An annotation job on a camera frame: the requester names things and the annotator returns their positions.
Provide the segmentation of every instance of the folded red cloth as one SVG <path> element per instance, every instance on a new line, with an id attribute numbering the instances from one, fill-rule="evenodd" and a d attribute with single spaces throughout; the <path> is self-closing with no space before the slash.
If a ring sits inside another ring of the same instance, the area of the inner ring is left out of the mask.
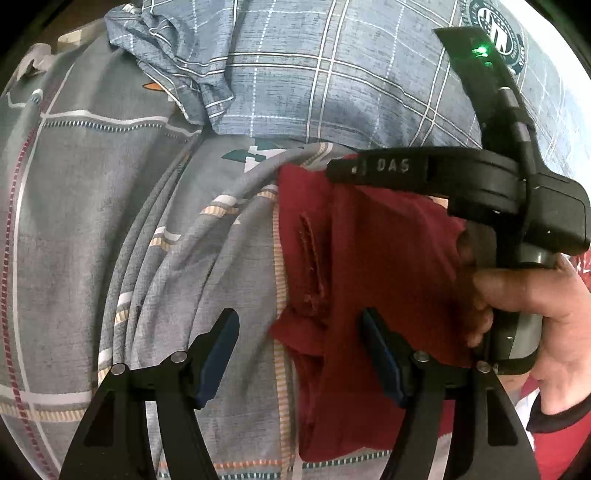
<path id="1" fill-rule="evenodd" d="M 271 334 L 298 372 L 300 456 L 390 449 L 404 411 L 384 395 L 357 318 L 376 307 L 413 348 L 468 366 L 453 303 L 463 222 L 426 197 L 332 185 L 291 165 L 280 170 L 279 190 L 290 301 Z M 447 405 L 441 433 L 452 417 Z"/>

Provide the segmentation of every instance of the blue plaid fabric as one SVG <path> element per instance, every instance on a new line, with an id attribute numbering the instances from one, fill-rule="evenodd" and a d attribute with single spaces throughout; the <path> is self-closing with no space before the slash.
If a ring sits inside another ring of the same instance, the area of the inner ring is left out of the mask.
<path id="1" fill-rule="evenodd" d="M 110 42 L 191 123 L 353 148 L 479 147 L 474 111 L 433 29 L 480 25 L 516 75 L 548 166 L 573 176 L 589 158 L 560 72 L 493 0 L 144 0 L 113 9 L 106 24 Z"/>

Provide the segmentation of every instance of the silver screw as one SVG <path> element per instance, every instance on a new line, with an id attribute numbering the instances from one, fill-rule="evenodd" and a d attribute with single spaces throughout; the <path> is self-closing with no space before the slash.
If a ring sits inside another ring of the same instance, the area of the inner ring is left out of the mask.
<path id="1" fill-rule="evenodd" d="M 121 375 L 123 372 L 125 372 L 125 368 L 126 368 L 125 364 L 115 364 L 111 368 L 111 373 L 113 375 Z"/>
<path id="2" fill-rule="evenodd" d="M 429 354 L 422 350 L 414 352 L 413 357 L 417 362 L 421 362 L 422 364 L 429 361 Z"/>
<path id="3" fill-rule="evenodd" d="M 187 352 L 179 350 L 178 352 L 174 352 L 170 359 L 174 364 L 182 364 L 187 359 Z"/>
<path id="4" fill-rule="evenodd" d="M 488 374 L 491 372 L 491 366 L 483 361 L 477 362 L 476 368 L 478 369 L 479 372 L 481 372 L 483 374 Z"/>

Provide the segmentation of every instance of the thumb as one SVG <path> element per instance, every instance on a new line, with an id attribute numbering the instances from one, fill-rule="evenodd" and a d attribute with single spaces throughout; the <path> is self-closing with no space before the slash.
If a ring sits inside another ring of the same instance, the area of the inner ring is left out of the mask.
<path id="1" fill-rule="evenodd" d="M 561 318 L 573 308 L 579 295 L 579 276 L 560 255 L 557 268 L 523 270 L 479 270 L 473 282 L 477 291 L 494 308 L 508 312 L 538 313 Z"/>

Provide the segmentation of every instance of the red dashed stripe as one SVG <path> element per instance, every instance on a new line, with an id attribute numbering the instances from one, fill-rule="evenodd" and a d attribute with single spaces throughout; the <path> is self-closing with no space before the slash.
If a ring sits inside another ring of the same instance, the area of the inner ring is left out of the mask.
<path id="1" fill-rule="evenodd" d="M 28 414 L 25 410 L 21 399 L 21 392 L 18 388 L 17 383 L 17 376 L 14 369 L 14 364 L 12 362 L 12 348 L 10 345 L 10 331 L 8 329 L 8 317 L 7 317 L 7 305 L 8 305 L 8 293 L 7 293 L 7 286 L 8 286 L 8 268 L 9 268 L 9 260 L 10 260 L 10 232 L 12 230 L 12 212 L 13 212 L 13 205 L 14 205 L 14 196 L 17 189 L 18 183 L 18 173 L 21 171 L 21 164 L 25 155 L 27 154 L 29 145 L 33 141 L 35 134 L 37 133 L 38 125 L 31 130 L 29 133 L 27 140 L 23 144 L 21 148 L 21 152 L 19 153 L 17 166 L 14 169 L 14 175 L 12 177 L 12 186 L 10 189 L 10 198 L 8 202 L 8 215 L 6 220 L 6 240 L 4 243 L 4 261 L 2 263 L 2 289 L 0 293 L 0 317 L 2 319 L 2 343 L 4 344 L 4 355 L 6 356 L 6 366 L 8 370 L 8 378 L 10 379 L 10 386 L 12 387 L 12 392 L 14 393 L 14 400 L 16 403 L 16 407 L 18 409 L 18 415 L 25 427 L 25 431 L 27 432 L 27 436 L 35 450 L 35 455 L 37 459 L 41 462 L 41 466 L 47 473 L 47 476 L 50 480 L 56 480 L 56 476 L 53 473 L 52 469 L 47 463 L 41 448 L 39 447 L 39 443 L 35 438 L 35 433 L 31 428 L 30 420 Z"/>

